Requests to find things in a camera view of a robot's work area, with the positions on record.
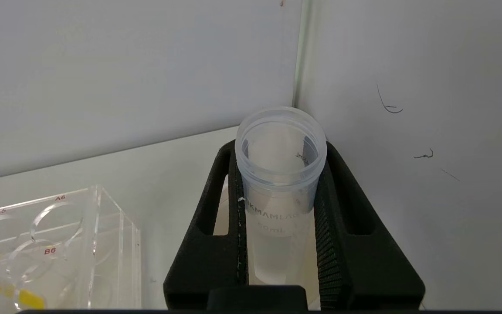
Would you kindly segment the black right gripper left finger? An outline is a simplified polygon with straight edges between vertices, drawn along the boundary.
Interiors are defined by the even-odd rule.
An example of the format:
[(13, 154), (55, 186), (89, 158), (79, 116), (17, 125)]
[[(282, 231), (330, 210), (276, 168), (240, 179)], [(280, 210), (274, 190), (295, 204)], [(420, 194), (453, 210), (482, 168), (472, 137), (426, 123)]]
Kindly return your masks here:
[[(228, 183), (228, 232), (215, 235), (224, 183)], [(217, 288), (249, 284), (245, 201), (235, 141), (213, 162), (197, 208), (164, 281), (169, 310), (205, 310)]]

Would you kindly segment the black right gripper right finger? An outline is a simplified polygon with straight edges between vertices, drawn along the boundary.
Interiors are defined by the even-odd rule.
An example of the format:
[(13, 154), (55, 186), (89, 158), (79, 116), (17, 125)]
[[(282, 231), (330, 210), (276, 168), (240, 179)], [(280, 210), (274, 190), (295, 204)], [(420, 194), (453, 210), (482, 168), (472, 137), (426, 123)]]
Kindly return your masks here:
[(313, 212), (321, 310), (420, 308), (421, 277), (331, 143)]

